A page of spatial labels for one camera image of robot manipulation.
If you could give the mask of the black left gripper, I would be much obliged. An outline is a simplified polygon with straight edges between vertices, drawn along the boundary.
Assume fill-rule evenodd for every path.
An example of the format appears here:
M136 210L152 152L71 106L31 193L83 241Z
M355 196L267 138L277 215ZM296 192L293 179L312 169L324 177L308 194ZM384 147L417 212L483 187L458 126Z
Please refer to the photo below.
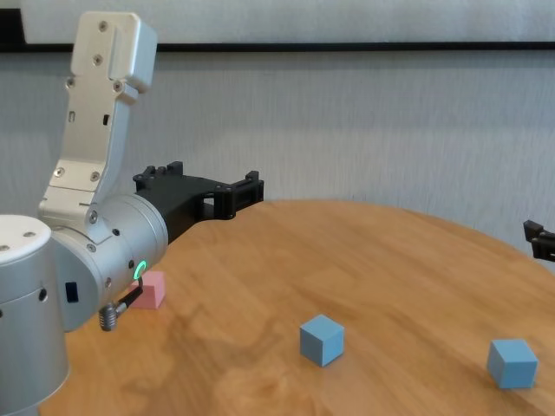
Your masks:
M162 216L168 243L172 243L198 222L210 219L204 199L214 192L214 217L233 219L238 211L264 200L264 181L258 171L250 171L233 184L187 176L183 162L148 166L133 176L135 194L147 200Z

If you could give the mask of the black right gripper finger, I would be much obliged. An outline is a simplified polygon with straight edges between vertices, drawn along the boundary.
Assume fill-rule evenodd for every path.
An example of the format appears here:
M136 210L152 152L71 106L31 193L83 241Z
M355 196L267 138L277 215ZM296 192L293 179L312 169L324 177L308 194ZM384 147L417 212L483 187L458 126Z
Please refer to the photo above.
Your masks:
M554 233L546 231L544 226L532 220L523 223L525 239L532 246L534 258L553 261L554 260Z

